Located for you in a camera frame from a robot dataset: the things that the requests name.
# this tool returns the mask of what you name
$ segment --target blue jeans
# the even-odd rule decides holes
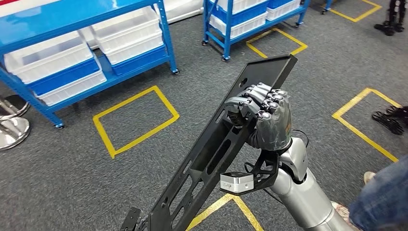
[[[408,222],[408,155],[379,171],[349,210],[350,221],[363,231]]]

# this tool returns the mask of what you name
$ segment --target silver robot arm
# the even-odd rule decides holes
[[[306,146],[300,138],[291,137],[291,110],[289,96],[283,90],[273,90],[259,83],[252,85],[236,97],[226,100],[228,115],[236,127],[247,113],[257,116],[256,130],[247,143],[262,149],[261,156],[276,155],[275,165],[259,167],[261,177],[249,173],[221,174],[221,190],[240,195],[245,191],[259,190],[257,183],[270,177],[269,187],[278,195],[300,227],[307,231],[352,231],[333,209],[324,191],[308,168]]]

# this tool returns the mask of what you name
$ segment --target yellow tape square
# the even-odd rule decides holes
[[[254,38],[248,40],[248,41],[246,42],[246,45],[247,45],[251,50],[253,50],[255,53],[257,53],[259,56],[261,56],[262,58],[267,58],[267,56],[266,56],[264,53],[262,53],[260,50],[258,50],[258,48],[254,47],[254,46],[252,45],[252,43],[255,42],[255,41],[257,41],[258,39],[261,39],[261,38],[265,37],[266,35],[272,33],[273,31],[278,31],[278,32],[281,33],[283,36],[285,36],[285,37],[287,37],[288,39],[292,40],[293,42],[299,44],[300,47],[297,48],[296,50],[292,51],[292,52],[291,52],[292,55],[296,55],[297,53],[299,53],[299,52],[301,52],[301,51],[303,51],[304,49],[307,48],[307,45],[306,45],[306,44],[304,44],[303,42],[299,41],[299,40],[296,39],[295,37],[289,35],[288,33],[284,32],[284,31],[281,31],[281,30],[279,30],[279,29],[277,29],[277,28],[272,28],[271,30],[269,30],[269,31],[267,31],[267,32],[265,32],[265,33],[262,33],[262,34],[260,34],[260,35],[258,35],[258,36],[256,36],[256,37],[254,37]]]
[[[352,17],[350,17],[350,16],[347,16],[347,15],[345,15],[345,14],[343,14],[343,13],[341,13],[341,12],[338,12],[338,11],[332,9],[332,8],[330,8],[329,11],[331,11],[331,12],[333,12],[333,13],[335,13],[335,14],[337,14],[337,15],[343,17],[343,18],[346,18],[346,19],[348,19],[348,20],[350,20],[350,21],[356,23],[356,22],[360,21],[361,19],[363,19],[363,18],[369,16],[370,14],[372,14],[372,13],[374,13],[374,12],[376,12],[377,10],[379,10],[379,9],[382,8],[382,6],[380,6],[380,5],[378,5],[378,4],[374,3],[374,2],[371,2],[371,1],[368,1],[368,0],[362,0],[362,1],[365,2],[365,3],[368,3],[368,4],[370,4],[370,5],[372,5],[372,6],[374,6],[374,7],[371,8],[370,10],[364,12],[362,15],[360,15],[360,16],[358,16],[358,17],[356,17],[356,18],[352,18]]]
[[[154,91],[157,96],[159,96],[159,98],[161,99],[161,101],[164,103],[164,105],[167,107],[167,109],[170,111],[170,113],[172,114],[173,117],[171,117],[169,120],[167,120],[166,122],[160,124],[159,126],[153,128],[152,130],[148,131],[147,133],[143,134],[142,136],[138,137],[137,139],[135,139],[134,141],[126,144],[125,146],[121,147],[118,150],[115,150],[111,140],[108,137],[108,134],[106,133],[105,129],[103,128],[101,122],[100,122],[100,118],[102,116],[105,116],[111,112],[113,112],[114,110],[125,106],[126,104],[142,97],[143,95],[146,95],[147,93]],[[99,132],[99,135],[102,138],[103,143],[105,144],[106,148],[108,149],[109,154],[111,155],[112,159],[115,158],[115,155],[122,153],[132,147],[134,147],[135,145],[137,145],[138,143],[142,142],[143,140],[151,137],[152,135],[156,134],[158,131],[164,129],[165,127],[169,126],[170,124],[172,124],[174,121],[176,121],[178,118],[180,117],[180,115],[177,113],[177,111],[174,109],[174,107],[171,105],[171,103],[167,100],[167,98],[164,96],[164,94],[160,91],[160,89],[157,86],[153,86],[149,89],[146,89],[138,94],[136,94],[135,96],[130,97],[129,99],[118,103],[117,105],[95,115],[92,120],[93,123],[95,124],[96,129]]]
[[[244,201],[240,197],[234,196],[231,194],[225,194],[223,197],[221,197],[216,202],[214,202],[212,205],[210,205],[206,210],[204,210],[204,212],[196,216],[191,221],[191,224],[188,226],[186,231],[189,231],[195,226],[197,226],[198,224],[200,224],[204,219],[206,219],[209,215],[217,211],[219,208],[221,208],[223,205],[225,205],[230,200],[233,200],[238,205],[240,210],[244,213],[244,215],[246,216],[246,218],[251,223],[251,225],[255,228],[256,231],[264,231],[262,226],[256,220],[255,216],[249,210],[248,206],[246,206]]]
[[[388,98],[381,92],[371,89],[371,88],[366,88],[362,92],[360,92],[358,95],[356,95],[352,100],[350,100],[348,103],[346,103],[343,107],[341,107],[337,112],[335,112],[332,117],[339,120],[340,123],[345,125],[348,129],[350,129],[352,132],[354,132],[356,135],[358,135],[360,138],[362,138],[365,142],[373,146],[375,149],[377,149],[379,152],[381,152],[383,155],[388,157],[390,160],[396,162],[398,159],[393,156],[389,151],[385,150],[383,147],[381,147],[379,144],[371,140],[368,136],[366,136],[364,133],[359,131],[357,128],[355,128],[353,125],[351,125],[349,122],[347,122],[345,119],[342,118],[342,115],[344,115],[350,108],[354,107],[358,102],[360,102],[364,97],[366,97],[370,93],[374,93],[381,98],[383,98],[385,101],[389,102],[390,104],[396,106],[396,107],[401,107],[400,104],[395,102],[394,100]]]

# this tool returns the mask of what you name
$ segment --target gray carpet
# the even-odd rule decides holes
[[[386,2],[374,2],[386,6]],[[354,17],[365,10],[359,1],[332,6]],[[384,20],[385,8],[353,23],[310,8],[299,29],[280,28],[308,45],[282,86],[291,94],[293,127],[306,132],[311,166],[327,195],[349,204],[363,186],[362,174],[391,161],[331,115],[366,87],[407,104],[407,32],[386,37],[372,28]],[[144,211],[155,203],[195,139],[248,61],[259,59],[245,42],[232,46],[223,63],[211,46],[202,47],[200,16],[171,25],[179,76],[164,64],[93,95],[57,113],[66,128],[57,130],[31,109],[30,136],[0,154],[0,230],[115,231],[130,206]],[[254,43],[268,56],[297,45],[274,32]],[[92,117],[153,85],[168,98],[180,118],[128,151],[111,159]],[[0,86],[4,95],[11,94]],[[387,104],[369,95],[344,118],[397,157],[405,155],[407,137],[396,137],[370,119]],[[102,124],[115,148],[169,118],[156,96],[146,95],[104,116]],[[231,170],[242,170],[257,152],[244,147]],[[217,189],[205,207],[222,197]],[[300,230],[285,209],[263,192],[242,197],[264,230]],[[240,209],[228,202],[195,227],[206,230],[254,230]]]

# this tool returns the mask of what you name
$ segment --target shelf leg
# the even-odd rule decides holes
[[[231,27],[232,27],[232,6],[233,0],[228,0],[228,11],[227,11],[227,29],[224,37],[224,55],[222,56],[222,61],[228,61],[230,57],[230,47],[231,47]]]
[[[208,43],[208,35],[207,35],[207,31],[208,31],[208,24],[209,22],[207,21],[207,16],[208,16],[208,0],[204,0],[203,1],[203,44],[207,44]]]
[[[176,58],[174,57],[173,44],[171,43],[170,30],[168,28],[165,5],[163,3],[163,0],[157,1],[157,7],[159,8],[159,12],[160,12],[160,17],[161,17],[160,21],[162,23],[163,38],[165,40],[165,44],[167,47],[167,54],[169,56],[170,70],[173,73],[176,73],[179,70],[177,70],[177,67],[176,67]]]
[[[11,74],[9,74],[3,65],[0,66],[0,80],[2,80],[9,88],[14,90],[18,95],[27,101],[32,107],[37,109],[47,119],[49,119],[56,127],[63,126],[63,122],[53,112],[51,112],[48,106],[43,104],[39,99],[28,90],[21,80]]]

